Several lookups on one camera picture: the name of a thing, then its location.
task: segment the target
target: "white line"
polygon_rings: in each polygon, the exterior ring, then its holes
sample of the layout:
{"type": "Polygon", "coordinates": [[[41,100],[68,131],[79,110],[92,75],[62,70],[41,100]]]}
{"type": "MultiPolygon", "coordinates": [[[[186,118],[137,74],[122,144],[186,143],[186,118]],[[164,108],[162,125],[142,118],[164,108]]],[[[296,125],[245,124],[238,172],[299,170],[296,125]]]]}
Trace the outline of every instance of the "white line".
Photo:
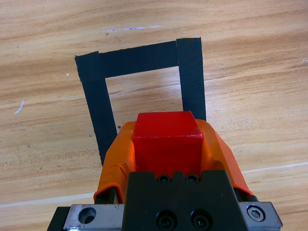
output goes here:
{"type": "Polygon", "coordinates": [[[259,172],[259,171],[263,171],[263,170],[272,170],[272,169],[281,169],[281,168],[289,168],[289,167],[298,167],[298,166],[304,166],[304,165],[308,165],[308,162],[291,164],[291,165],[275,166],[275,167],[266,167],[266,168],[260,168],[260,169],[243,171],[242,173],[245,174],[245,173],[250,173],[250,172],[259,172]]]}
{"type": "MultiPolygon", "coordinates": [[[[308,165],[308,162],[291,164],[291,165],[282,165],[282,166],[276,166],[276,167],[266,167],[266,168],[243,171],[242,173],[245,174],[245,173],[250,173],[250,172],[259,172],[263,170],[282,169],[282,168],[298,167],[298,166],[305,166],[305,165],[308,165]]],[[[25,205],[46,205],[46,204],[62,203],[62,202],[67,202],[67,201],[91,198],[93,197],[93,194],[94,193],[91,192],[91,193],[84,193],[84,194],[77,194],[77,195],[70,195],[70,196],[59,196],[59,197],[34,200],[34,201],[23,201],[23,202],[0,205],[0,208],[9,208],[9,207],[25,206],[25,205]]]]}
{"type": "Polygon", "coordinates": [[[84,193],[84,194],[77,194],[77,195],[70,195],[70,196],[59,196],[41,200],[34,200],[34,201],[23,201],[11,204],[4,204],[0,205],[0,208],[9,208],[9,207],[16,207],[16,206],[25,206],[25,205],[46,205],[46,204],[55,204],[55,203],[62,203],[67,201],[85,199],[93,197],[94,193],[84,193]]]}
{"type": "Polygon", "coordinates": [[[15,112],[15,114],[19,113],[19,111],[23,108],[23,105],[24,105],[24,101],[21,102],[21,105],[18,108],[18,110],[15,112]]]}

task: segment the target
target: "wooden table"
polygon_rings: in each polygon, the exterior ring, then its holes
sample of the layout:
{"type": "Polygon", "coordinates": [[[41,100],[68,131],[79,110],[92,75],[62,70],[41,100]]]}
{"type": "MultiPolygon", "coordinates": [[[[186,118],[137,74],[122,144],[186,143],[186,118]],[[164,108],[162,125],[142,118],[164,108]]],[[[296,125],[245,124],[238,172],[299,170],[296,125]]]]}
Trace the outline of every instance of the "wooden table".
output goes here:
{"type": "MultiPolygon", "coordinates": [[[[201,37],[208,122],[284,231],[308,227],[308,1],[3,0],[0,230],[90,204],[101,163],[75,55],[201,37]]],[[[177,67],[107,80],[117,126],[182,110],[177,67]]]]}

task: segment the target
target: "wood grain surface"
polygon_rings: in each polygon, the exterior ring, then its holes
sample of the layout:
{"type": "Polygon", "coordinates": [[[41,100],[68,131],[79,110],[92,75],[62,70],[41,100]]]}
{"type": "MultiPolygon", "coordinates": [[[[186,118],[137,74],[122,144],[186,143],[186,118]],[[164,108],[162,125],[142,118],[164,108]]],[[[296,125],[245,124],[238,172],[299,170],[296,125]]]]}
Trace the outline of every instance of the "wood grain surface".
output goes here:
{"type": "MultiPolygon", "coordinates": [[[[208,122],[282,230],[307,230],[307,0],[2,0],[1,231],[92,203],[102,166],[75,55],[187,37],[202,38],[208,122]]],[[[182,110],[177,67],[107,86],[117,126],[182,110]]]]}

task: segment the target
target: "screw hole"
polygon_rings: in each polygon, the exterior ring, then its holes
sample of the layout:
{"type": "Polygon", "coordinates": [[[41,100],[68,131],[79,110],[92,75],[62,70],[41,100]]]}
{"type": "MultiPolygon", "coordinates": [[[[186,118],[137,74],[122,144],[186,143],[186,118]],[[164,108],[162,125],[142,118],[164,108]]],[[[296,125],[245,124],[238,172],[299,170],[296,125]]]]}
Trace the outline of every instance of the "screw hole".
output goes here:
{"type": "Polygon", "coordinates": [[[212,218],[208,212],[197,209],[192,212],[192,224],[200,231],[207,231],[212,226],[212,218]]]}
{"type": "Polygon", "coordinates": [[[195,174],[189,174],[187,176],[187,181],[188,182],[199,182],[199,177],[195,174]]]}
{"type": "Polygon", "coordinates": [[[158,180],[162,183],[169,183],[171,181],[171,178],[168,175],[160,175],[158,177],[158,180]]]}
{"type": "Polygon", "coordinates": [[[78,220],[82,224],[91,223],[96,217],[96,211],[92,207],[84,208],[80,211],[78,220]]]}
{"type": "Polygon", "coordinates": [[[163,210],[156,216],[157,226],[161,231],[172,231],[177,226],[178,220],[170,210],[163,210]]]}

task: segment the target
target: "black tape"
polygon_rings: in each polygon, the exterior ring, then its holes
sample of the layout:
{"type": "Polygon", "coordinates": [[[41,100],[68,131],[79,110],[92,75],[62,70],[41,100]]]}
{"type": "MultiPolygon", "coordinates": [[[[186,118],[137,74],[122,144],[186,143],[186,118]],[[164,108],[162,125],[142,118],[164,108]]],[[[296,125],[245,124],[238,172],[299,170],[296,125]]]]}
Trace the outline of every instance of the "black tape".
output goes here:
{"type": "Polygon", "coordinates": [[[103,163],[106,152],[117,136],[105,74],[98,52],[77,56],[75,61],[103,163]]]}
{"type": "Polygon", "coordinates": [[[203,59],[200,38],[90,53],[75,58],[85,91],[101,161],[116,138],[116,125],[105,78],[179,66],[184,111],[205,120],[203,59]]]}
{"type": "Polygon", "coordinates": [[[177,39],[183,111],[206,120],[201,38],[177,39]]]}
{"type": "Polygon", "coordinates": [[[178,66],[175,41],[100,54],[106,77],[178,66]]]}

